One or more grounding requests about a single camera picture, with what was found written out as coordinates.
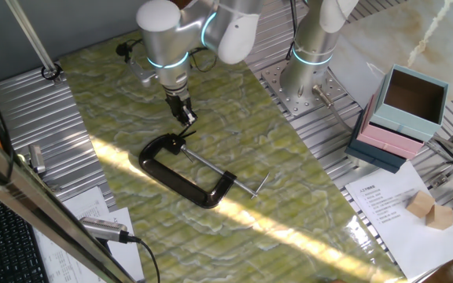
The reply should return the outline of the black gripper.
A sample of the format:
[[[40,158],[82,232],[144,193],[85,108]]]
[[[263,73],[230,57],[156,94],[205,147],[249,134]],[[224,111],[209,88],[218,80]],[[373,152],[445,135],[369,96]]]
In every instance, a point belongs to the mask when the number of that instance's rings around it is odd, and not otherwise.
[[[196,114],[192,110],[189,97],[182,100],[179,96],[167,95],[166,102],[171,108],[172,115],[183,125],[194,123],[197,120]]]

